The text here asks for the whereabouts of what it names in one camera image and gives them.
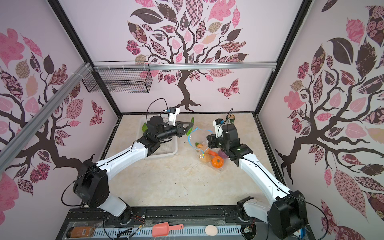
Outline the yellow brown potato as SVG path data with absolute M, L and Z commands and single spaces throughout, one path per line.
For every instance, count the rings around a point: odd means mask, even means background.
M 210 163 L 212 161 L 212 156 L 210 154 L 200 155 L 200 161 L 203 163 Z

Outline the orange carrot with leaves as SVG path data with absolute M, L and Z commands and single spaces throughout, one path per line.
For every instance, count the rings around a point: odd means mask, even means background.
M 204 152 L 204 154 L 210 154 L 211 156 L 218 156 L 218 153 L 212 151 L 210 148 L 208 148 L 206 145 L 195 143 L 196 147 Z

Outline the clear zip top bag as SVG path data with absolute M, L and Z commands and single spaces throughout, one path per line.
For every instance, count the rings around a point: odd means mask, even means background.
M 202 166 L 217 173 L 223 173 L 227 168 L 228 159 L 219 155 L 218 149 L 208 147 L 207 136 L 213 133 L 211 130 L 193 128 L 187 133 L 188 144 L 196 152 L 196 157 Z

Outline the green chili pepper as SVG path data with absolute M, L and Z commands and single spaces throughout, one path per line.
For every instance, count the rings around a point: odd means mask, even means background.
M 187 136 L 189 136 L 192 133 L 192 130 L 193 130 L 193 127 L 194 127 L 194 122 L 195 122 L 194 117 L 191 117 L 191 124 L 190 124 L 190 128 L 189 128 L 189 130 L 187 132 Z

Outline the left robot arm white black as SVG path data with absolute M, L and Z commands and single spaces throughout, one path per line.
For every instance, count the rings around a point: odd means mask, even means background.
M 194 123 L 173 121 L 168 124 L 160 116 L 154 116 L 146 125 L 142 137 L 126 150 L 96 163 L 85 162 L 73 186 L 73 192 L 88 207 L 99 208 L 124 224 L 130 221 L 132 208 L 110 192 L 109 181 L 133 163 L 151 156 L 167 140 L 186 135 Z

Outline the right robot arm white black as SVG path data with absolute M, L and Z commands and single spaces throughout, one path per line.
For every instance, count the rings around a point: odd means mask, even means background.
M 217 119 L 213 126 L 215 132 L 207 136 L 208 147 L 222 150 L 251 177 L 268 200 L 267 204 L 259 204 L 254 199 L 245 201 L 246 215 L 268 224 L 281 240 L 302 231 L 309 223 L 304 196 L 299 191 L 291 191 L 263 166 L 252 149 L 241 143 L 234 125 Z

